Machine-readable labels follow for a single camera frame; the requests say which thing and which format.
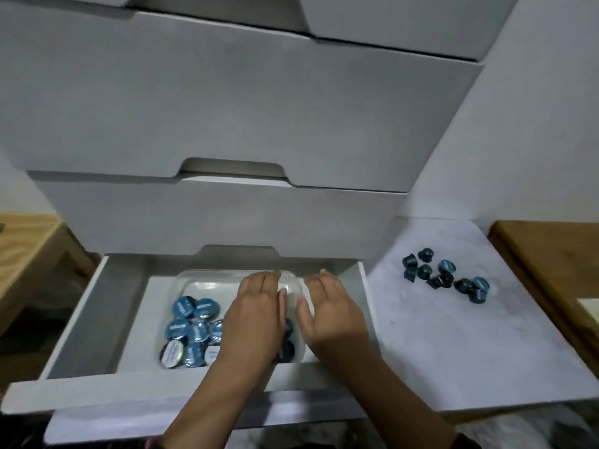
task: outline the person's left hand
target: person's left hand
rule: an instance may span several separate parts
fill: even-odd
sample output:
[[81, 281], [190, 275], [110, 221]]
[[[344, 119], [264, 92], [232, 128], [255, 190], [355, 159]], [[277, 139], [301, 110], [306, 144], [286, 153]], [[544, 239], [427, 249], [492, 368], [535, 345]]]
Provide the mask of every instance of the person's left hand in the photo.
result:
[[242, 280], [223, 319], [217, 362], [258, 378], [277, 355], [285, 333], [287, 291], [280, 271], [257, 272]]

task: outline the marble table surface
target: marble table surface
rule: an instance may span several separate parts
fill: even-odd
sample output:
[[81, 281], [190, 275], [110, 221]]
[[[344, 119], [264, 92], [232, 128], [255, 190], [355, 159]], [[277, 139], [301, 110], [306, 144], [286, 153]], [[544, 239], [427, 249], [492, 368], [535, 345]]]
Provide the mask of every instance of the marble table surface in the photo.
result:
[[[599, 397], [599, 382], [503, 259], [470, 221], [398, 219], [385, 251], [364, 260], [383, 358], [437, 411]], [[423, 247], [447, 258], [456, 278], [486, 278], [487, 302], [454, 288], [433, 290], [403, 277], [401, 259]], [[159, 435], [185, 399], [57, 411], [50, 444]], [[257, 396], [237, 428], [364, 417], [347, 392]]]

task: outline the person's right arm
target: person's right arm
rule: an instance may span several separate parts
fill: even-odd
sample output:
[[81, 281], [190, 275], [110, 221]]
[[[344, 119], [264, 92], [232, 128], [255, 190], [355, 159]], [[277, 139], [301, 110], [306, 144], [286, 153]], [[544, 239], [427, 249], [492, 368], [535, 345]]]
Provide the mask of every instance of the person's right arm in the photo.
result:
[[388, 448], [449, 449], [457, 433], [397, 377], [373, 351], [362, 310], [341, 282], [321, 271], [304, 278], [314, 316], [297, 302], [303, 339], [351, 391]]

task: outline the white wall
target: white wall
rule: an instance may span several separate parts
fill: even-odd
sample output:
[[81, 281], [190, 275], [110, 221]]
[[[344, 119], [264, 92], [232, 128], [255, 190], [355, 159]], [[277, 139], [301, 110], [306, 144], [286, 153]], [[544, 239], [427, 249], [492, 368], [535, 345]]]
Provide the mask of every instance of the white wall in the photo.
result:
[[15, 169], [1, 149], [0, 212], [54, 212], [25, 172]]
[[599, 221], [599, 0], [520, 0], [401, 215]]

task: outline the person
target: person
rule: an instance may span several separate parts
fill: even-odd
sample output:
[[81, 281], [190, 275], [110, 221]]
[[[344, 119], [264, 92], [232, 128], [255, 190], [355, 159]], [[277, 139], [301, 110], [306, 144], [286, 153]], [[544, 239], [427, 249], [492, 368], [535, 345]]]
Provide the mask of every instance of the person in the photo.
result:
[[[280, 272], [244, 278], [223, 321], [221, 350], [162, 436], [165, 449], [222, 449], [252, 390], [279, 352], [286, 320]], [[333, 274], [304, 278], [314, 306], [296, 302], [301, 336], [351, 391], [388, 448], [479, 448], [420, 400], [370, 347], [362, 310]]]

